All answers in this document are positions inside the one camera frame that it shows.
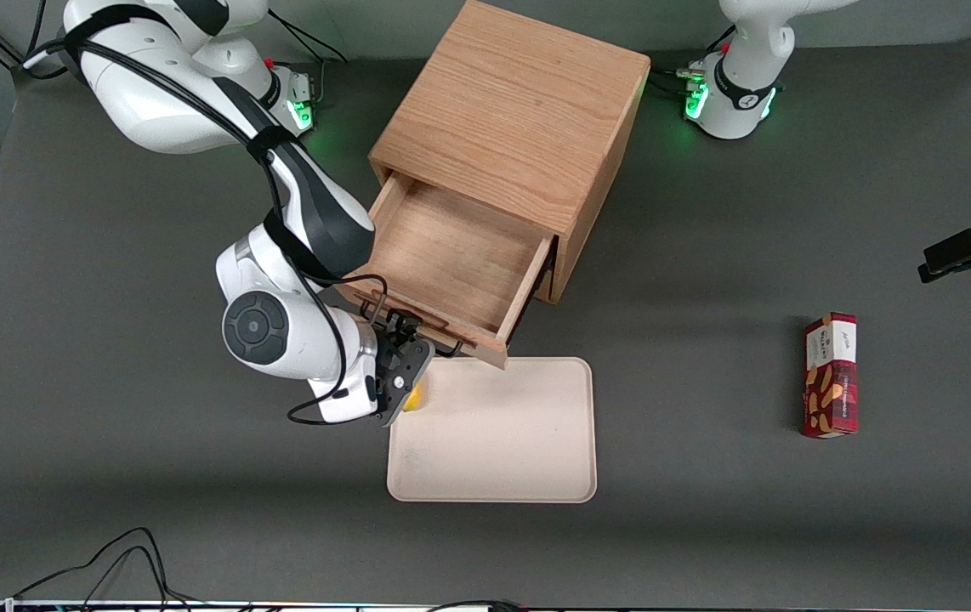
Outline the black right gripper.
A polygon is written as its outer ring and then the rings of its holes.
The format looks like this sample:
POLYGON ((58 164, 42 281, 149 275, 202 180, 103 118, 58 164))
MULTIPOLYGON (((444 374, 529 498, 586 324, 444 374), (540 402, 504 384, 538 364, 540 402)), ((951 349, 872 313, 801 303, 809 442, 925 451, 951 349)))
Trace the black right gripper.
POLYGON ((378 348, 374 395, 380 411, 403 410, 407 391, 395 383, 403 372, 403 357, 407 366, 427 366, 435 357, 434 344, 418 336, 419 327, 420 318, 406 309, 389 309, 383 328, 372 327, 378 348))

